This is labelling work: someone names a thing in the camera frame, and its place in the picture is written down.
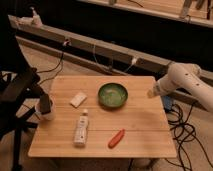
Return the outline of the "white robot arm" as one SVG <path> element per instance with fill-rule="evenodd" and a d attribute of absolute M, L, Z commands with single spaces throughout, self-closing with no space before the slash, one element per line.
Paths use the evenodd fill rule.
<path fill-rule="evenodd" d="M 178 88 L 183 88 L 207 111 L 213 113 L 213 87 L 203 82 L 200 74 L 201 68 L 197 64 L 172 63 L 167 74 L 154 83 L 147 95 L 149 98 L 165 96 Z"/>

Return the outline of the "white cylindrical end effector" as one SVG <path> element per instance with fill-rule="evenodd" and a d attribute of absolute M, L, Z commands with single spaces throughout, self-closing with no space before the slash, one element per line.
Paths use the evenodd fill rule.
<path fill-rule="evenodd" d="M 153 87 L 147 92 L 149 98 L 156 96 L 164 96 L 171 93 L 174 90 L 174 84 L 167 75 L 157 80 Z"/>

